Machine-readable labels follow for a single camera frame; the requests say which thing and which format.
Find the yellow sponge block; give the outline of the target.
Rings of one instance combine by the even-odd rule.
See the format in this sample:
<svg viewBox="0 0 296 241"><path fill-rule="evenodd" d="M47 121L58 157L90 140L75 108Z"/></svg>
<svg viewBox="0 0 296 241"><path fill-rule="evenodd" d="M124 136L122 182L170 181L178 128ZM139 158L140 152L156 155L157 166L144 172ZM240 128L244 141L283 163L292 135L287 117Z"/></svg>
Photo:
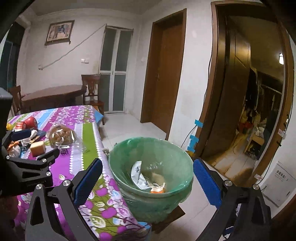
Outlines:
<svg viewBox="0 0 296 241"><path fill-rule="evenodd" d="M33 157L40 156L46 152L46 146L44 141L34 142L30 145L30 151Z"/></svg>

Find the white face mask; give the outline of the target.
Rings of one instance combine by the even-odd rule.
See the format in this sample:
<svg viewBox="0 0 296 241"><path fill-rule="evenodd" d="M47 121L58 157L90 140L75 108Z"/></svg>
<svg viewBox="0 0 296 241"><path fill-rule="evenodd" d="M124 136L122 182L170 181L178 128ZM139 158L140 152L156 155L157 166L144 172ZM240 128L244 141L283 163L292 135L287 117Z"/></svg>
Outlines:
<svg viewBox="0 0 296 241"><path fill-rule="evenodd" d="M37 130L35 129L22 130L13 133L12 141L14 141L14 143L16 143L22 151L26 151L28 149L28 145L36 136Z"/></svg>

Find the blue cigarette box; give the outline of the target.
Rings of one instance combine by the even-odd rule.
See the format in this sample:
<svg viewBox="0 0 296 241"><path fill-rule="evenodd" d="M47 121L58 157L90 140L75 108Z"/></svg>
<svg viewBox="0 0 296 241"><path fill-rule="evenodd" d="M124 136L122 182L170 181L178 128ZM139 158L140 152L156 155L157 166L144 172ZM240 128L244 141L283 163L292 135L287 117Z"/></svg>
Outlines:
<svg viewBox="0 0 296 241"><path fill-rule="evenodd" d="M47 132L45 131L37 131L36 136L32 139L33 142L38 142L40 141L45 135L47 134Z"/></svg>

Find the red cigarette carton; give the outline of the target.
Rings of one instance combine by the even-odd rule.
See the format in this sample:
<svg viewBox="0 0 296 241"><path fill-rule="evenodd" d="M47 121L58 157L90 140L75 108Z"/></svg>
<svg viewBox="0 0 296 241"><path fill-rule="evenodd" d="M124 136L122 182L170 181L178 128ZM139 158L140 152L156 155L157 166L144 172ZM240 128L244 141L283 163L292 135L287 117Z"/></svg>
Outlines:
<svg viewBox="0 0 296 241"><path fill-rule="evenodd" d="M14 127L15 132L23 131L25 129L26 129L26 124L24 121L17 122Z"/></svg>

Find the orange white paper carton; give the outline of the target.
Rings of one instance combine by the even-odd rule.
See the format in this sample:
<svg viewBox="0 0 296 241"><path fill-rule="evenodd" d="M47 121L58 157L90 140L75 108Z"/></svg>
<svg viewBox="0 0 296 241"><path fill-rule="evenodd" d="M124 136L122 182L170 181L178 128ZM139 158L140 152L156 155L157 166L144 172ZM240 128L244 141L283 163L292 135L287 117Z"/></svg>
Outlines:
<svg viewBox="0 0 296 241"><path fill-rule="evenodd" d="M165 193L166 184L163 183L161 186L151 186L150 193L161 194Z"/></svg>

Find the green trash bin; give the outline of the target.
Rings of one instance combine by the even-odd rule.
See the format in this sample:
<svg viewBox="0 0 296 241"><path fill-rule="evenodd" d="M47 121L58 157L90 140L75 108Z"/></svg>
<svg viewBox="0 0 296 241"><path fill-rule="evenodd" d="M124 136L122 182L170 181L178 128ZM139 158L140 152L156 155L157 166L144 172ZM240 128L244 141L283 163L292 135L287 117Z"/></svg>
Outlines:
<svg viewBox="0 0 296 241"><path fill-rule="evenodd" d="M133 164L142 161L141 172L152 186L166 184L165 193L138 189L131 180ZM180 147L158 138L129 138L114 146L108 156L113 177L133 216L158 223L191 193L193 161Z"/></svg>

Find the white appliance box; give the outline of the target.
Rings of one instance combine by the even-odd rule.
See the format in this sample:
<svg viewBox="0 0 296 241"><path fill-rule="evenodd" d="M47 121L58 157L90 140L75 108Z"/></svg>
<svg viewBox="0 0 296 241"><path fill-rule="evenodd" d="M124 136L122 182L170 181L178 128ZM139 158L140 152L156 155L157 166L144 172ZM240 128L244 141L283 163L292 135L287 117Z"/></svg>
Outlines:
<svg viewBox="0 0 296 241"><path fill-rule="evenodd" d="M277 207L280 207L295 189L295 178L278 162L266 179L262 194Z"/></svg>

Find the yellow snack packet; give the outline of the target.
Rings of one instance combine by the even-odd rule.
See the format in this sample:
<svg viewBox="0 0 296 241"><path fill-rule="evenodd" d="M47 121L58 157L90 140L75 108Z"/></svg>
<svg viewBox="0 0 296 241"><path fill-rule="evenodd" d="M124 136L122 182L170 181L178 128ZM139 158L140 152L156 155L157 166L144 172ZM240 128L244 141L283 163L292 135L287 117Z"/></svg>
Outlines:
<svg viewBox="0 0 296 241"><path fill-rule="evenodd" d="M11 125L10 123L7 123L7 124L6 124L6 129L7 129L8 131L11 131L11 130L13 129L13 127L12 127L12 125Z"/></svg>

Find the red apple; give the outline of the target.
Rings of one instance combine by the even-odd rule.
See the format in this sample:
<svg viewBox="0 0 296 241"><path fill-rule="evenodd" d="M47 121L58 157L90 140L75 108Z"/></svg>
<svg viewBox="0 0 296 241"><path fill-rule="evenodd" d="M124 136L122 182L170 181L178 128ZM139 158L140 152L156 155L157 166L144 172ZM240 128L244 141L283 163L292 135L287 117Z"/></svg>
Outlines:
<svg viewBox="0 0 296 241"><path fill-rule="evenodd" d="M26 129L32 129L32 128L35 130L38 129L38 123L34 116L30 116L29 118L24 120L23 123L25 124Z"/></svg>

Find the bread in clear bag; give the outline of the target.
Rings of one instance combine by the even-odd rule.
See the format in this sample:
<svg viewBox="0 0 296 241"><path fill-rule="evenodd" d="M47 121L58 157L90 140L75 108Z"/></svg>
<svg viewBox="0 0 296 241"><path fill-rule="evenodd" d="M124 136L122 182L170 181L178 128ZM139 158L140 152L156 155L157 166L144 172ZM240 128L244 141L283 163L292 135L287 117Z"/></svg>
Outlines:
<svg viewBox="0 0 296 241"><path fill-rule="evenodd" d="M68 154L70 149L81 150L83 153L88 151L77 133L62 124L51 127L46 134L46 138L50 146L52 148L58 148L62 155Z"/></svg>

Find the floral purple tablecloth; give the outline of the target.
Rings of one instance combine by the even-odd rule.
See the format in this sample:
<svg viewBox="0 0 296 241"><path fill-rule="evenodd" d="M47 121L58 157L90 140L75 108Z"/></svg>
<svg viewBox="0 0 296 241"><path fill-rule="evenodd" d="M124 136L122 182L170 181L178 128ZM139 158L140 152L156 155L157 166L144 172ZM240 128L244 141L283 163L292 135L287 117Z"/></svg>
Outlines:
<svg viewBox="0 0 296 241"><path fill-rule="evenodd" d="M102 161L102 174L86 203L79 207L96 237L99 240L150 240L151 226L133 217L109 168L98 130L101 115L90 105L77 105L16 115L8 119L8 124L14 127L31 116L42 131L48 132L53 126L62 124L78 137L76 143L61 151L50 167L55 186L73 179L95 158Z"/></svg>

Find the wooden chair left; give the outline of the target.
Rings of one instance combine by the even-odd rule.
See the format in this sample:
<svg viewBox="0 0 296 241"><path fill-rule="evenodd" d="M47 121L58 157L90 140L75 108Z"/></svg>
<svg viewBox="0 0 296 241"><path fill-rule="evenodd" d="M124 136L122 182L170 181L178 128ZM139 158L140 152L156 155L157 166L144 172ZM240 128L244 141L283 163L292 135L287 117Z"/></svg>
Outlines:
<svg viewBox="0 0 296 241"><path fill-rule="evenodd" d="M9 93L13 96L13 103L12 103L12 108L14 115L18 115L20 113L23 113L23 102L22 102L22 97L21 95L21 86L15 86L9 88Z"/></svg>

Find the wooden chair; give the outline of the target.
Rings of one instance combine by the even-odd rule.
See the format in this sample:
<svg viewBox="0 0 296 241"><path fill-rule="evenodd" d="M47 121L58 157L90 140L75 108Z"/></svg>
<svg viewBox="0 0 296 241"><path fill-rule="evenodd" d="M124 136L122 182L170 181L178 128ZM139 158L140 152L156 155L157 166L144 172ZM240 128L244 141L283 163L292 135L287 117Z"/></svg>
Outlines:
<svg viewBox="0 0 296 241"><path fill-rule="evenodd" d="M83 104L92 105L102 115L104 115L104 102L99 98L100 74L81 75L82 84L87 88L83 94Z"/></svg>
<svg viewBox="0 0 296 241"><path fill-rule="evenodd" d="M21 95L21 86L15 86L9 88L9 93L13 96L13 103L12 103L12 108L14 115L18 115L20 113L23 113L23 102L22 102L22 97Z"/></svg>

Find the dark wooden dining table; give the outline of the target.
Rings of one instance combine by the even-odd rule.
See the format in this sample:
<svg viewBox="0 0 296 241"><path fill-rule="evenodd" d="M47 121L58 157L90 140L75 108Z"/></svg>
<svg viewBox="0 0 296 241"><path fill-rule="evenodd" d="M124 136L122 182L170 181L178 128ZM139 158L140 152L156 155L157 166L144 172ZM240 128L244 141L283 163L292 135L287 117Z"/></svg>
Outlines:
<svg viewBox="0 0 296 241"><path fill-rule="evenodd" d="M30 111L59 108L76 104L76 98L86 93L84 85L62 85L38 90L22 99L24 109Z"/></svg>

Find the wooden chair right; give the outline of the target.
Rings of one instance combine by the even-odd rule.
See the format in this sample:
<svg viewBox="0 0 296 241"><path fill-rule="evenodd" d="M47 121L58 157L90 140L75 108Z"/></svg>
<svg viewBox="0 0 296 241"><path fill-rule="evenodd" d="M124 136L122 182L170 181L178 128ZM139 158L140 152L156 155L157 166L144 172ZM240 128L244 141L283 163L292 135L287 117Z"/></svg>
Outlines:
<svg viewBox="0 0 296 241"><path fill-rule="evenodd" d="M104 102L99 98L100 74L81 75L82 84L87 88L83 94L83 104L92 105L102 115L104 115Z"/></svg>

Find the dark window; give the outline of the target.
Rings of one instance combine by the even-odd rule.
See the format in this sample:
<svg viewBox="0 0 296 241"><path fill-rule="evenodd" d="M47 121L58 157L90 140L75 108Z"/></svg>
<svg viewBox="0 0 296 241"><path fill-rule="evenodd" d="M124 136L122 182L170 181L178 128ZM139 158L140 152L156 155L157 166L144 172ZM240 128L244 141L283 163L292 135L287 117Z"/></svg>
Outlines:
<svg viewBox="0 0 296 241"><path fill-rule="evenodd" d="M16 71L25 28L14 22L1 42L1 88L16 86Z"/></svg>

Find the brown wooden door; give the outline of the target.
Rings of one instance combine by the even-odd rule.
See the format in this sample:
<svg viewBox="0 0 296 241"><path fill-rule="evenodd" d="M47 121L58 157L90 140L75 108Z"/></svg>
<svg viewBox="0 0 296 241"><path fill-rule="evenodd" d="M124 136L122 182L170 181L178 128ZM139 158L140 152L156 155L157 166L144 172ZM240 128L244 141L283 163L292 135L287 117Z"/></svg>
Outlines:
<svg viewBox="0 0 296 241"><path fill-rule="evenodd" d="M151 122L169 139L182 72L187 9L153 22L141 123Z"/></svg>

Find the open dark wooden door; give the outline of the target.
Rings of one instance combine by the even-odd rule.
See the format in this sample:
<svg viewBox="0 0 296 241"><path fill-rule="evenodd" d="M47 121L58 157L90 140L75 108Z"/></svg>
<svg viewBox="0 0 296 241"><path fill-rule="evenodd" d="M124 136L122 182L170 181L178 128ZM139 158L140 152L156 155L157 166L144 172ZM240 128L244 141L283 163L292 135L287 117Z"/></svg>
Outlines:
<svg viewBox="0 0 296 241"><path fill-rule="evenodd" d="M203 160L225 152L234 140L250 73L250 43L229 16L220 16L219 21L225 32L218 40L225 52L217 56L214 79L218 84L211 93L214 102L196 145L195 157Z"/></svg>

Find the white glass double door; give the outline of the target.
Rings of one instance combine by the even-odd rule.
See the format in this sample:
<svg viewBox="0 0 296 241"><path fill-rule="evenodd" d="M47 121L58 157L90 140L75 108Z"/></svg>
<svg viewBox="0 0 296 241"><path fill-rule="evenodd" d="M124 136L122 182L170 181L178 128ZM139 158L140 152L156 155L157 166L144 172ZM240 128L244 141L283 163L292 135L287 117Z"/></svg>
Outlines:
<svg viewBox="0 0 296 241"><path fill-rule="evenodd" d="M99 97L108 113L122 113L125 107L125 86L128 56L133 30L108 26L99 67Z"/></svg>

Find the framed wall picture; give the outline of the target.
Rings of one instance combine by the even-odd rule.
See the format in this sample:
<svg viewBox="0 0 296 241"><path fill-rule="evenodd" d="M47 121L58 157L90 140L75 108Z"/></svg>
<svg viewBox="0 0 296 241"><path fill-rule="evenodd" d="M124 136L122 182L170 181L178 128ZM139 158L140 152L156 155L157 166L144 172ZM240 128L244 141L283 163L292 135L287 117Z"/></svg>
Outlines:
<svg viewBox="0 0 296 241"><path fill-rule="evenodd" d="M71 34L74 27L74 20L51 23L48 29L45 46L71 43Z"/></svg>

